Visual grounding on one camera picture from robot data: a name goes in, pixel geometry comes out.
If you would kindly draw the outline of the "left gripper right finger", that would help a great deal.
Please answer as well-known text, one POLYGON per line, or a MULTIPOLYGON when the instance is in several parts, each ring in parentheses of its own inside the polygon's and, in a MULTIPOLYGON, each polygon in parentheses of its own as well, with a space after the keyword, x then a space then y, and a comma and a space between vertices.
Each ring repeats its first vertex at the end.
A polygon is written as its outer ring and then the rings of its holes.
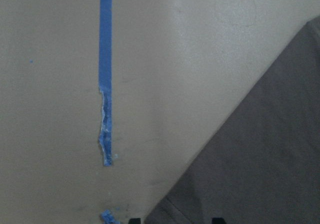
POLYGON ((224 218, 212 218, 211 224, 227 224, 224 218))

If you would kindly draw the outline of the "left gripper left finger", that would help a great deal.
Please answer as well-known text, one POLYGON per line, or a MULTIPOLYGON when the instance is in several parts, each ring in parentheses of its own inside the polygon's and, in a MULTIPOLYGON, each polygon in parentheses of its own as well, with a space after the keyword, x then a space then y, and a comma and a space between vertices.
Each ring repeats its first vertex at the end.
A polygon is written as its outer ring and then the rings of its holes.
POLYGON ((128 224, 142 224, 141 218, 131 218, 128 221, 128 224))

